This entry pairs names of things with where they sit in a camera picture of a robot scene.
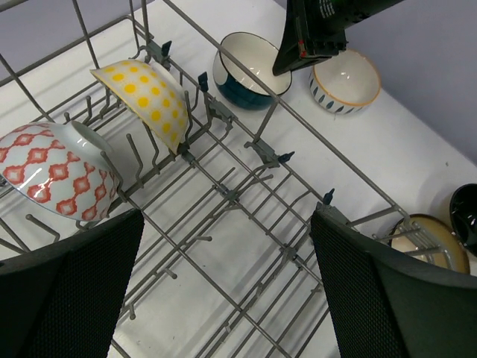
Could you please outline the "brown rimmed cream bowl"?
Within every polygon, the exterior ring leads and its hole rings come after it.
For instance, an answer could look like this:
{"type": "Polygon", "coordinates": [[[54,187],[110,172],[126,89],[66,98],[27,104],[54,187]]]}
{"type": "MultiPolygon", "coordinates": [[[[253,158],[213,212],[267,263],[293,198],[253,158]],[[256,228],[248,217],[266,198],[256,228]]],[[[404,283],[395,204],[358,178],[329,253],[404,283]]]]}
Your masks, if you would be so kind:
{"type": "Polygon", "coordinates": [[[389,232],[388,246],[411,257],[451,269],[470,273],[470,261],[452,229],[439,219],[413,214],[397,222],[389,232]]]}

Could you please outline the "white bowl orange rim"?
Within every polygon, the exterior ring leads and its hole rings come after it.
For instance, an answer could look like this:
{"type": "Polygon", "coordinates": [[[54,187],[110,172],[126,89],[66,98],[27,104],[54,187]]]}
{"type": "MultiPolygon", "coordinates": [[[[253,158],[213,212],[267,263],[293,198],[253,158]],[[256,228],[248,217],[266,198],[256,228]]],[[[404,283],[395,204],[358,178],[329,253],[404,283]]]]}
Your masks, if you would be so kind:
{"type": "Polygon", "coordinates": [[[314,65],[307,84],[312,98],[322,109],[340,116],[365,110],[382,88],[377,68],[352,49],[314,65]]]}

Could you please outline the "blue inside red patterned bowl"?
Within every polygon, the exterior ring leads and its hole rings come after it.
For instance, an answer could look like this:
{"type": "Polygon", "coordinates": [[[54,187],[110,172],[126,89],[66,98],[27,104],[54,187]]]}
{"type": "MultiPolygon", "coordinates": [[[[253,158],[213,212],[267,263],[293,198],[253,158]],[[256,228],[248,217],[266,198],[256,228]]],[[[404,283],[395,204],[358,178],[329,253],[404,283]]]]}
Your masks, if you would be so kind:
{"type": "Polygon", "coordinates": [[[103,153],[112,147],[80,122],[26,124],[1,138],[1,176],[53,213],[96,222],[107,217],[119,185],[103,153]]]}

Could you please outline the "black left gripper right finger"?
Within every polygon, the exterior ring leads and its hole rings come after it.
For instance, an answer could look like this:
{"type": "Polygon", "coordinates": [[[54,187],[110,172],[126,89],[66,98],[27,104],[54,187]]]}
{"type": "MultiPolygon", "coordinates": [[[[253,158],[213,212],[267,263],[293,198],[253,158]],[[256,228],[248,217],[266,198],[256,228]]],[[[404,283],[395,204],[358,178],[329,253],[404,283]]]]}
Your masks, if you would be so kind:
{"type": "Polygon", "coordinates": [[[311,238],[342,357],[476,356],[476,277],[416,260],[319,210],[311,238]]]}

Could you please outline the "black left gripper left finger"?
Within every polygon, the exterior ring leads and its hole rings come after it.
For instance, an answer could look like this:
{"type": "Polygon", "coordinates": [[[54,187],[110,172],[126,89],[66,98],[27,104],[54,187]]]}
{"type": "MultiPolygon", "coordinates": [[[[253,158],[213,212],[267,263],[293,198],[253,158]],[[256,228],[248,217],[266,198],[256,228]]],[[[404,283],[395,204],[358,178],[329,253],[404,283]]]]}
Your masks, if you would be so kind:
{"type": "Polygon", "coordinates": [[[128,210],[1,262],[2,357],[106,357],[145,220],[128,210]]]}

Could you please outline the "yellow dotted bowl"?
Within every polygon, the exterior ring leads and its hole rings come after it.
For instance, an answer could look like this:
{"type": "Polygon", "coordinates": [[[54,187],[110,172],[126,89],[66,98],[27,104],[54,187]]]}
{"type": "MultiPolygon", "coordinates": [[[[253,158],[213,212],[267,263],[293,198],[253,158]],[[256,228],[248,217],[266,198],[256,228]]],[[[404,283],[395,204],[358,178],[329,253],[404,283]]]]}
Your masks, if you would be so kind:
{"type": "Polygon", "coordinates": [[[185,90],[161,65],[120,60],[90,74],[122,100],[174,153],[183,139],[188,112],[185,90]]]}

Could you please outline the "black ceramic bowl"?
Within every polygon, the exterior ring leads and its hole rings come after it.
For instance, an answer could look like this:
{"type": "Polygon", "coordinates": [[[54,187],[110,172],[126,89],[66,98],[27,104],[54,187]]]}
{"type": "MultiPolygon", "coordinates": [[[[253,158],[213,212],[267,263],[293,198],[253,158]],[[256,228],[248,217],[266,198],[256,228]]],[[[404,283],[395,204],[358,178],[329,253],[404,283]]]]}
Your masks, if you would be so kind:
{"type": "Polygon", "coordinates": [[[449,203],[452,228],[461,244],[476,256],[476,184],[460,186],[449,203]]]}

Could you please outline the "dark teal white bowl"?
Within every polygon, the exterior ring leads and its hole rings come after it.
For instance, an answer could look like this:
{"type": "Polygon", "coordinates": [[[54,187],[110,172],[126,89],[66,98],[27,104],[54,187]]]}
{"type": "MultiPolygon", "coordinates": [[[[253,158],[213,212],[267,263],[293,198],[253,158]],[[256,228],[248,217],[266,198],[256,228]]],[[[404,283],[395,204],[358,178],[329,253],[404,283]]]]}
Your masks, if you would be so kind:
{"type": "Polygon", "coordinates": [[[225,51],[217,51],[212,75],[218,91],[232,104],[245,110],[264,110],[274,99],[260,84],[276,95],[288,91],[292,75],[273,74],[278,48],[248,32],[233,32],[221,41],[225,51]]]}

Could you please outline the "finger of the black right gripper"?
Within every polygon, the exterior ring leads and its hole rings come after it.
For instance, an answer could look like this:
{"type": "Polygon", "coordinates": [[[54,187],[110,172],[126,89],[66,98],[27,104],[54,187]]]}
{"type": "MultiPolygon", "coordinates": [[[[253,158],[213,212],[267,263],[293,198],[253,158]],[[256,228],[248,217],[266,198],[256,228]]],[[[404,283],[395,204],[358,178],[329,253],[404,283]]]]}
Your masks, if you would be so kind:
{"type": "Polygon", "coordinates": [[[345,31],[400,0],[295,0],[286,5],[282,41],[272,72],[282,75],[338,56],[345,31]]]}

